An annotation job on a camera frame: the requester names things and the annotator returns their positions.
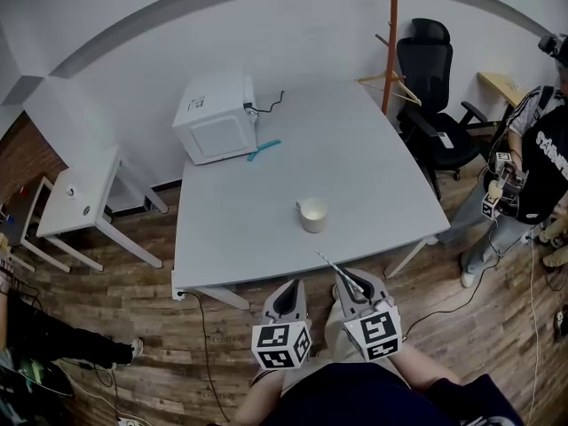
cup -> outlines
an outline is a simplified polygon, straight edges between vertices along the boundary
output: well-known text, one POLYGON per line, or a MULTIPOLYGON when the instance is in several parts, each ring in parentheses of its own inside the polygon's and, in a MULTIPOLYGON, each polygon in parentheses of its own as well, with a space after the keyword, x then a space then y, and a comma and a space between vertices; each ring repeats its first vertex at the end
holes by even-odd
POLYGON ((310 197, 304 201, 296 202, 300 212, 300 222, 304 230, 310 233, 319 233, 327 221, 327 205, 319 197, 310 197))

teal object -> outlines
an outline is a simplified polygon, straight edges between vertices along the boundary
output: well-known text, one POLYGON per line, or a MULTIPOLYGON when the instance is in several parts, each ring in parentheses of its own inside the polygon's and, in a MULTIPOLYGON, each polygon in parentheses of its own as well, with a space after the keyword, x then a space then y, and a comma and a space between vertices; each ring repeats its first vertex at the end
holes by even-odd
POLYGON ((281 144, 281 143, 282 143, 282 141, 279 138, 277 138, 277 139, 271 140, 270 142, 266 142, 265 144, 262 144, 254 153, 251 153, 248 156, 247 161, 253 161, 256 158, 256 155, 259 152, 265 150, 266 148, 270 148, 271 146, 276 146, 276 145, 281 144))

wooden hanger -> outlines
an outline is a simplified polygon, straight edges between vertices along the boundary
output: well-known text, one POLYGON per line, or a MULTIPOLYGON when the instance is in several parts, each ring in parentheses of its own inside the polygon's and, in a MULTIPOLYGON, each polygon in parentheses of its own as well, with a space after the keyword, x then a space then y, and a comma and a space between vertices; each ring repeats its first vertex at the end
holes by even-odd
MULTIPOLYGON (((378 87, 374 87, 373 85, 369 85, 366 82, 372 82, 372 81, 377 81, 379 79, 384 79, 387 76, 386 71, 384 71, 383 73, 379 74, 379 75, 373 75, 371 77, 363 77, 362 79, 358 79, 357 82, 365 85, 366 87, 371 87, 373 89, 377 89, 380 91, 384 91, 384 89, 380 89, 378 87)), ((420 101, 420 99, 414 95, 410 89, 408 87, 406 87, 402 81, 404 81, 405 77, 403 75, 398 75, 396 72, 392 72, 392 81, 393 82, 397 82, 398 86, 403 90, 404 93, 406 93, 406 95, 408 96, 403 96, 403 95, 399 95, 397 93, 391 92, 391 95, 394 95, 396 97, 402 98, 402 99, 406 99, 406 101, 410 101, 412 103, 417 104, 418 106, 422 105, 422 102, 420 101)))

white table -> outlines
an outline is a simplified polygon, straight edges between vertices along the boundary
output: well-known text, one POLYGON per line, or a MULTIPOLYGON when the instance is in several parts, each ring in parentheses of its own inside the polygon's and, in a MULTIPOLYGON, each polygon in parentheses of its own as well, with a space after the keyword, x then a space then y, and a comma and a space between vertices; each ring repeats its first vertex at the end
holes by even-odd
MULTIPOLYGON (((35 246, 30 240, 28 240, 28 227, 32 220, 37 220, 37 218, 34 216, 34 209, 36 208, 37 200, 39 199, 39 195, 44 187, 51 191, 53 185, 46 177, 38 176, 28 182, 22 188, 22 191, 14 194, 10 198, 8 207, 5 212, 7 213, 7 216, 10 216, 11 219, 6 218, 2 225, 0 225, 0 233, 3 233, 6 236, 6 238, 8 239, 8 244, 11 247, 21 245, 22 247, 41 257, 46 262, 56 266, 63 272, 69 273, 71 271, 71 268, 69 266, 62 264, 59 260, 51 257, 49 254, 46 254, 37 246, 35 246)), ((83 254, 71 248, 69 245, 59 240, 58 238, 52 237, 50 238, 50 241, 55 246, 64 250, 71 256, 79 255, 78 258, 80 260, 83 261, 84 259, 87 259, 92 262, 93 268, 102 270, 101 264, 97 264, 96 262, 88 259, 83 254)), ((13 262, 20 264, 31 272, 36 271, 34 266, 24 262, 19 257, 15 256, 12 252, 9 254, 9 258, 13 262)))
MULTIPOLYGON (((53 238, 55 235, 96 227, 135 256, 155 268, 161 268, 160 259, 120 233, 105 219, 105 205, 115 177, 138 189, 162 213, 168 212, 168 207, 152 188, 129 169, 126 160, 121 157, 119 147, 113 146, 101 152, 96 158, 86 159, 81 164, 63 170, 59 174, 45 205, 37 228, 37 236, 45 237, 66 250, 58 244, 59 240, 53 238), (73 195, 70 195, 70 189, 74 190, 73 195)), ((77 251, 75 253, 73 256, 88 266, 102 270, 100 264, 96 264, 77 251)))
MULTIPOLYGON (((273 101, 261 99, 266 108, 273 101)), ((202 166, 187 161, 178 206, 172 295, 194 288, 246 309, 224 284, 304 272, 415 242, 385 271, 396 274, 449 227, 397 132, 356 82, 290 91, 261 114, 258 154, 202 166), (327 227, 307 233, 296 201, 318 196, 327 227)))

navy shirt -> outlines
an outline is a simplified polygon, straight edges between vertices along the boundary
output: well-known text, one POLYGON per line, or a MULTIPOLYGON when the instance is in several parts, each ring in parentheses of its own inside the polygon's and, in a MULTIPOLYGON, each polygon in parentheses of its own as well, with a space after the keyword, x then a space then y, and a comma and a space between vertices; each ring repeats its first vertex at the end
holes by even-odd
POLYGON ((419 393, 376 364, 341 363, 290 389, 263 425, 459 426, 480 417, 485 424, 523 425, 488 375, 463 386, 442 379, 419 393))

